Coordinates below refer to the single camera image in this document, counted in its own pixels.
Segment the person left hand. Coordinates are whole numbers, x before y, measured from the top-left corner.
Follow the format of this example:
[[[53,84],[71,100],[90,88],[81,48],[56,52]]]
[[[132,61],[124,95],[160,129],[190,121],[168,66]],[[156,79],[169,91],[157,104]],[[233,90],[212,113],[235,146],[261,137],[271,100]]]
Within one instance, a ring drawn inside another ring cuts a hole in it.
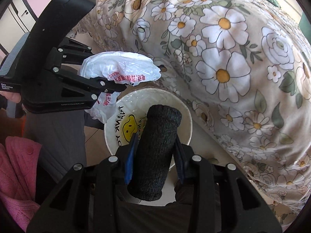
[[[0,91],[0,94],[4,96],[7,100],[10,100],[11,102],[19,103],[21,101],[21,95],[19,93]]]

